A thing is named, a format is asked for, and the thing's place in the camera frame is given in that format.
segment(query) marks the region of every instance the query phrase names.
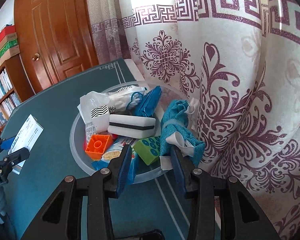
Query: bolt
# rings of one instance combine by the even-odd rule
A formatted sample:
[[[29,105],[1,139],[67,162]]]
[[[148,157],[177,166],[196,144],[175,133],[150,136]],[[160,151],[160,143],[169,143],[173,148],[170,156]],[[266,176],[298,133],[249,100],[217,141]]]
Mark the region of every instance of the bolt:
[[[199,168],[196,168],[193,170],[193,173],[196,174],[196,175],[200,175],[202,173],[202,170],[199,169]]]
[[[236,183],[238,181],[238,179],[235,176],[230,176],[229,181],[232,182],[232,183]]]
[[[66,176],[65,177],[65,182],[71,182],[73,181],[73,176]]]
[[[110,170],[108,168],[103,168],[100,170],[101,174],[108,174]]]

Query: sheer curtain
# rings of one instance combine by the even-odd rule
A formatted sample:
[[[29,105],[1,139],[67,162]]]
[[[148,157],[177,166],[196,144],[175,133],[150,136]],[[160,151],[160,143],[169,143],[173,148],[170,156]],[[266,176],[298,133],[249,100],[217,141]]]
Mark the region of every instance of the sheer curtain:
[[[198,98],[200,167],[237,176],[290,239],[300,226],[295,0],[87,1],[99,61],[131,57],[147,81]]]

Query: table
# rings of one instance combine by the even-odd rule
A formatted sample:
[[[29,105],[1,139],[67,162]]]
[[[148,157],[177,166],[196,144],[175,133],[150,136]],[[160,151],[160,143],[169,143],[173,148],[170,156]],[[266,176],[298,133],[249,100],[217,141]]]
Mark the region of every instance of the table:
[[[20,175],[11,173],[5,186],[8,214],[20,239],[38,210],[67,175],[87,176],[74,161],[69,135],[78,114],[79,98],[94,90],[142,79],[132,60],[99,65],[68,78],[17,107],[2,132],[9,138],[18,132],[29,114],[44,128],[30,152]],[[87,239],[86,204],[82,208],[82,240]],[[144,233],[153,229],[163,232],[167,240],[187,238],[190,201],[177,192],[173,172],[145,183],[127,185],[119,199],[110,199],[115,237]],[[216,230],[216,239],[220,231]]]

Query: brass door knob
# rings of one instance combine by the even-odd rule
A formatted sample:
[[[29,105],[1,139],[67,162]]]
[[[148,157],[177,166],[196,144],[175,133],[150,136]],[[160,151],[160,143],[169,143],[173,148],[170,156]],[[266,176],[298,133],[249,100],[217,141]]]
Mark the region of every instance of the brass door knob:
[[[34,56],[32,57],[32,60],[33,60],[33,61],[38,61],[39,58],[40,58],[39,53],[36,53],[36,54],[34,54]]]

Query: green box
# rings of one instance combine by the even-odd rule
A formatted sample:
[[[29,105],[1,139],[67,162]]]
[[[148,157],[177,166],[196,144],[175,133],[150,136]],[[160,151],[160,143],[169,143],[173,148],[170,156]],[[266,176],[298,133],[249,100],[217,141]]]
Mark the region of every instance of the green box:
[[[0,58],[2,57],[2,55],[10,48],[12,48],[13,46],[18,45],[18,41],[17,39],[12,40],[12,41],[8,41],[3,47],[2,49],[0,49]]]
[[[150,165],[159,159],[160,155],[160,136],[140,139],[133,146],[140,158],[146,165]]]

